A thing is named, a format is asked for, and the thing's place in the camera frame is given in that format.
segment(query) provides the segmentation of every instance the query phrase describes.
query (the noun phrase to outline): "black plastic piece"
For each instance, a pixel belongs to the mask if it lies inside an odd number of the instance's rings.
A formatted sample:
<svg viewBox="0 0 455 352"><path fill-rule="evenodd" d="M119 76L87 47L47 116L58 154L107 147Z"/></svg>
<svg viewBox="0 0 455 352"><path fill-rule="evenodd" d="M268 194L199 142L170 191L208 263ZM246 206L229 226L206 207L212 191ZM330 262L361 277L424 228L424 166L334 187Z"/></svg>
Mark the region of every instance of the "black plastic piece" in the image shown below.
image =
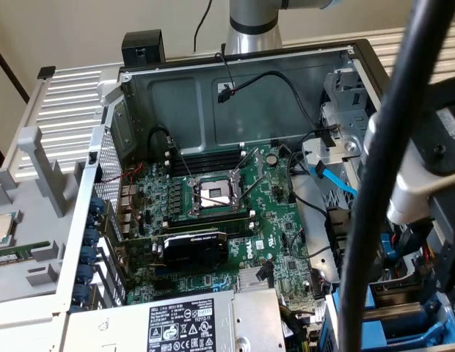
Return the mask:
<svg viewBox="0 0 455 352"><path fill-rule="evenodd" d="M102 170L102 166L99 164L99 165L97 165L97 171L95 172L94 183L102 182L102 177L103 177L103 170Z"/></svg>
<svg viewBox="0 0 455 352"><path fill-rule="evenodd" d="M54 72L57 70L56 66L45 66L40 68L38 71L37 79L47 79L51 78L54 75Z"/></svg>
<svg viewBox="0 0 455 352"><path fill-rule="evenodd" d="M267 260L260 270L255 275L258 281L265 281L267 279L269 288L274 287L274 265L271 261Z"/></svg>
<svg viewBox="0 0 455 352"><path fill-rule="evenodd" d="M89 165L95 164L97 161L97 152L89 152Z"/></svg>
<svg viewBox="0 0 455 352"><path fill-rule="evenodd" d="M314 299L320 299L320 298L325 297L325 293L322 290L322 285L321 285L321 281L323 281L323 280L322 280L321 274L319 273L319 270L314 269L314 268L311 269L310 280L311 280L310 286L312 289Z"/></svg>
<svg viewBox="0 0 455 352"><path fill-rule="evenodd" d="M288 204L296 203L296 197L294 196L293 192L289 192L288 195Z"/></svg>
<svg viewBox="0 0 455 352"><path fill-rule="evenodd" d="M222 233L168 238L164 243L164 263L185 271L214 268L229 258L228 237Z"/></svg>
<svg viewBox="0 0 455 352"><path fill-rule="evenodd" d="M270 147L272 148L277 148L280 146L280 140L277 139L277 138L273 138L271 141L270 141Z"/></svg>
<svg viewBox="0 0 455 352"><path fill-rule="evenodd" d="M330 136L329 131L320 130L319 132L316 133L316 135L317 134L318 134L318 136L321 137L322 141L324 142L324 144L327 148L336 146L335 142L333 141L332 137Z"/></svg>
<svg viewBox="0 0 455 352"><path fill-rule="evenodd" d="M455 244L455 185L433 194L429 206L446 240Z"/></svg>
<svg viewBox="0 0 455 352"><path fill-rule="evenodd" d="M247 212L231 213L231 214L221 215L221 216L205 216L205 217L198 218L198 219L187 219L187 220L179 220L179 221L170 221L169 220L169 228L171 230L176 230L177 228L180 228L180 227L201 225L201 224L210 224L211 222L217 222L217 221L249 219L249 210L250 209L247 209Z"/></svg>
<svg viewBox="0 0 455 352"><path fill-rule="evenodd" d="M125 66L144 66L166 61L162 30L130 32L122 42Z"/></svg>
<svg viewBox="0 0 455 352"><path fill-rule="evenodd" d="M280 159L286 158L287 156L289 156L289 151L286 148L280 148L278 150L278 157Z"/></svg>
<svg viewBox="0 0 455 352"><path fill-rule="evenodd" d="M223 104L230 99L231 90L230 87L224 88L220 93L218 93L218 104Z"/></svg>
<svg viewBox="0 0 455 352"><path fill-rule="evenodd" d="M433 229L433 224L430 219L420 220L413 224L409 224L405 231L401 234L396 247L398 258L404 255L413 253L426 242L430 231Z"/></svg>
<svg viewBox="0 0 455 352"><path fill-rule="evenodd" d="M148 225L151 223L151 212L148 209L145 211L145 221Z"/></svg>
<svg viewBox="0 0 455 352"><path fill-rule="evenodd" d="M142 221L138 224L138 233L141 237L145 235L145 226L143 225Z"/></svg>
<svg viewBox="0 0 455 352"><path fill-rule="evenodd" d="M455 173L455 77L432 84L428 109L415 126L412 140L431 173Z"/></svg>
<svg viewBox="0 0 455 352"><path fill-rule="evenodd" d="M286 239L286 234L284 232L281 233L281 244L285 252L288 251L288 239Z"/></svg>
<svg viewBox="0 0 455 352"><path fill-rule="evenodd" d="M316 174L318 178L324 178L324 170L326 169L325 164L322 162L322 160L319 160L317 165L316 165Z"/></svg>
<svg viewBox="0 0 455 352"><path fill-rule="evenodd" d="M189 155L183 159L192 174L204 174L235 169L241 161L241 152L240 150L228 150L218 153ZM171 173L173 177L187 176L189 174L180 156L173 158Z"/></svg>

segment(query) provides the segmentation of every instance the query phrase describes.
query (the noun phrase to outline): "power supply label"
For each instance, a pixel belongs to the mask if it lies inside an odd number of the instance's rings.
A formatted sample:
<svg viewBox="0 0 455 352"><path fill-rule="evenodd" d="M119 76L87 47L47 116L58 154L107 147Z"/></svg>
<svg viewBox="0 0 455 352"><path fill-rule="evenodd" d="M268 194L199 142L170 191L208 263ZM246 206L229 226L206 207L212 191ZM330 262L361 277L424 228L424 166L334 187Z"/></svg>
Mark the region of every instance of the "power supply label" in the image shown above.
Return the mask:
<svg viewBox="0 0 455 352"><path fill-rule="evenodd" d="M216 352L214 300L150 308L148 352Z"/></svg>

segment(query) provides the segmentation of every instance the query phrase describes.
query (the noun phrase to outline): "white wall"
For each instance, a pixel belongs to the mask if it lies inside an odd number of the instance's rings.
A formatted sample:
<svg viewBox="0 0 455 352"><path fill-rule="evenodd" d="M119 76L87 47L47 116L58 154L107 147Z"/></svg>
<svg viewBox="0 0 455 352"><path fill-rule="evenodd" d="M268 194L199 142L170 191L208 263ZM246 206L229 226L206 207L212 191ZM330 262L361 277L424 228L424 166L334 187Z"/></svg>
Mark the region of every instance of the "white wall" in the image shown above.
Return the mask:
<svg viewBox="0 0 455 352"><path fill-rule="evenodd" d="M42 66L58 68L121 61L126 32L161 28L166 55L190 54L208 0L0 0L0 50L28 92ZM329 10L280 13L284 40L404 26L411 0L343 0ZM228 0L214 0L198 36L199 51L219 48ZM19 106L2 92L1 109ZM3 111L12 116L17 111Z"/></svg>

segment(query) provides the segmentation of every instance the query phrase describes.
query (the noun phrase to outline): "blue plastic latch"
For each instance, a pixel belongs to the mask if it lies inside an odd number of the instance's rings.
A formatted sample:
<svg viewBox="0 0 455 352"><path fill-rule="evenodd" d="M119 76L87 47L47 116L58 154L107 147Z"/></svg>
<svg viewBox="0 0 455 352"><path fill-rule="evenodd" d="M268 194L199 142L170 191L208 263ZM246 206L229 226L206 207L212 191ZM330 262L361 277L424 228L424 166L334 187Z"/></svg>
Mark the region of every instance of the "blue plastic latch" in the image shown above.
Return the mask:
<svg viewBox="0 0 455 352"><path fill-rule="evenodd" d="M338 289L332 294L335 308L338 312ZM371 288L368 286L366 292L366 303L365 309L374 309L376 305L374 298L371 293ZM361 335L361 348L362 350L368 350L372 348L382 348L387 346L386 336L384 335L384 329L380 321L367 321L362 325L363 333Z"/></svg>
<svg viewBox="0 0 455 352"><path fill-rule="evenodd" d="M397 259L397 252L394 248L392 248L392 243L390 242L390 235L388 233L381 234L381 246L387 258L393 260Z"/></svg>
<svg viewBox="0 0 455 352"><path fill-rule="evenodd" d="M335 303L335 307L337 308L338 312L338 293L339 288L332 294L333 303ZM366 291L366 302L365 302L365 309L374 309L376 308L376 304L374 303L373 294L371 293L371 288L368 286L368 291Z"/></svg>

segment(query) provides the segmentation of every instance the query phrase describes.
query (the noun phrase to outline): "motherboard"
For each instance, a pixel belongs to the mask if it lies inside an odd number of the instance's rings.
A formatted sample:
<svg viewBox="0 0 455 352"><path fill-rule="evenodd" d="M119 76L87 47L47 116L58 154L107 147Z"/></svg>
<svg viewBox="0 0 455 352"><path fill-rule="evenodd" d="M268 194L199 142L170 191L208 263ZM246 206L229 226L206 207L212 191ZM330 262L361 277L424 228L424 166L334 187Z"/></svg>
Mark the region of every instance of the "motherboard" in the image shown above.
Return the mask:
<svg viewBox="0 0 455 352"><path fill-rule="evenodd" d="M135 166L139 170L123 188L120 204L125 240L116 248L131 288L127 304L263 286L274 287L292 309L313 310L310 263L288 190L287 156L279 145L260 144L216 154L223 169L234 166L227 171L217 171L208 160L209 170L198 172L200 160L189 157ZM218 252L224 250L225 258L203 265L197 257L212 249L200 254L198 248L182 247L193 255L172 265L169 256L177 252L172 242L190 238L193 243L207 234L221 242Z"/></svg>

